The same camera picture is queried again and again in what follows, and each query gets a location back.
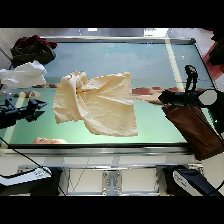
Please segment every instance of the table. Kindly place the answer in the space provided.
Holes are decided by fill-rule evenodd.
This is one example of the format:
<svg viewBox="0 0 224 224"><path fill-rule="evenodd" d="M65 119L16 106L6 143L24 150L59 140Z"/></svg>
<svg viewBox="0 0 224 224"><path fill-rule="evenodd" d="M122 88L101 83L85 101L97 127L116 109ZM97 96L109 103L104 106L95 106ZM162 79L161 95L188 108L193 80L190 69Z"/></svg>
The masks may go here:
<svg viewBox="0 0 224 224"><path fill-rule="evenodd" d="M45 37L58 42L56 58L45 66L47 83L59 83L73 71L85 71L88 78L119 72L132 74L132 87L184 87L187 75L184 66L196 67L198 88L213 88L214 83L205 68L194 39L136 37ZM161 106L135 100L138 136L113 137L93 135L83 121L56 124L52 110L56 89L35 90L40 100L48 102L45 113L35 122L20 120L14 127L0 130L10 143L4 153L14 147L32 155L120 155L192 153L185 139L165 118ZM13 99L27 105L28 99ZM204 110L210 121L207 110ZM33 145L37 137L64 139L66 145Z"/></svg>

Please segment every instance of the tabletop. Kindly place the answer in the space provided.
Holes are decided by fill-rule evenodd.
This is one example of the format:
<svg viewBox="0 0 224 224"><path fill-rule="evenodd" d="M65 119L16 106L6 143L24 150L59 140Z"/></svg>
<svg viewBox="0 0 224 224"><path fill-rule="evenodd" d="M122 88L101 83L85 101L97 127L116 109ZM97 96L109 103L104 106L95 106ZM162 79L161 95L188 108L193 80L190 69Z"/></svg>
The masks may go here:
<svg viewBox="0 0 224 224"><path fill-rule="evenodd" d="M196 67L198 88L213 88L200 52L192 39L150 38L56 38L56 58L45 65L47 83L59 83L61 78L74 71L85 71L88 78L120 72L130 72L132 88L160 86L184 88L187 75L185 65ZM159 105L134 100L138 136L114 137L91 134L83 121L57 124L52 110L55 88L17 89L15 92L35 90L41 101L48 103L45 113L35 122L25 119L13 127L0 130L10 144L32 144L37 137L64 139L74 144L136 144L184 143L185 139L166 119ZM13 98L13 102L26 106L28 99Z"/></svg>

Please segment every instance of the white cloth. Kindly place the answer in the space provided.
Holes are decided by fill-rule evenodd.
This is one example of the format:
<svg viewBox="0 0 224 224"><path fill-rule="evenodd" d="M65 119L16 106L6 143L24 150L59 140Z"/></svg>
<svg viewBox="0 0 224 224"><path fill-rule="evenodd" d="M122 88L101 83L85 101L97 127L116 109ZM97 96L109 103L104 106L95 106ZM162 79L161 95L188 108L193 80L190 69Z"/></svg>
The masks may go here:
<svg viewBox="0 0 224 224"><path fill-rule="evenodd" d="M130 73L88 80L85 72L73 72L58 85L53 105L56 122L83 120L93 134L136 136L131 92Z"/></svg>
<svg viewBox="0 0 224 224"><path fill-rule="evenodd" d="M29 88L35 85L46 84L44 75L46 69L38 61L28 62L16 67L14 70L0 70L1 84L8 88Z"/></svg>

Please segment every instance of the yellow cloth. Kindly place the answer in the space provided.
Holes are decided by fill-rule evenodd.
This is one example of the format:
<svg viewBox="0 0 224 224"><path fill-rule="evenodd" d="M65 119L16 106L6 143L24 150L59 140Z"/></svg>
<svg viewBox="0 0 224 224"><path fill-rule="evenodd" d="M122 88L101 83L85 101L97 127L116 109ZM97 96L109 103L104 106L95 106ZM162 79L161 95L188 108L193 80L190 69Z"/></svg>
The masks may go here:
<svg viewBox="0 0 224 224"><path fill-rule="evenodd" d="M138 135L130 73L88 80L73 72L58 85L53 110L57 123L83 120L93 134Z"/></svg>

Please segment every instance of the white circular object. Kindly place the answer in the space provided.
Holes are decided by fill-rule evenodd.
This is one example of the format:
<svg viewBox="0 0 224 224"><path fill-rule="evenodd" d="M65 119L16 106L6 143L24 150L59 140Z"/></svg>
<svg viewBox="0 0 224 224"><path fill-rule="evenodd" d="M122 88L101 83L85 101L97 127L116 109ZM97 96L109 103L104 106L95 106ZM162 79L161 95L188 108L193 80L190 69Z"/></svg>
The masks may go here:
<svg viewBox="0 0 224 224"><path fill-rule="evenodd" d="M199 100L204 105L212 105L217 100L217 93L215 90L208 89L202 93L199 97Z"/></svg>

